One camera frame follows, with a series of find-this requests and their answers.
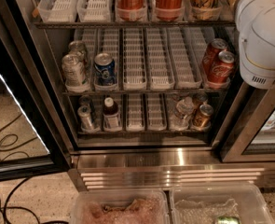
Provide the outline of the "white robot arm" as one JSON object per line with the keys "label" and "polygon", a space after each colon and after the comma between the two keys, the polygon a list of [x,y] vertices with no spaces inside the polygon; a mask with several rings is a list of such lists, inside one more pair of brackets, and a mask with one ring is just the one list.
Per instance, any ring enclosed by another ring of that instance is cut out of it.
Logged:
{"label": "white robot arm", "polygon": [[242,79],[258,89],[275,88],[275,0],[227,0],[239,32]]}

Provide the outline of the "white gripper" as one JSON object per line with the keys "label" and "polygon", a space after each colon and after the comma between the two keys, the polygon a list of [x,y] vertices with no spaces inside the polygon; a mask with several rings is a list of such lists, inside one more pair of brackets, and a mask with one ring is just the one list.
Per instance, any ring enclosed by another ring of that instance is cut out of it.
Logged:
{"label": "white gripper", "polygon": [[235,5],[235,23],[240,36],[256,33],[275,36],[275,0],[227,0]]}

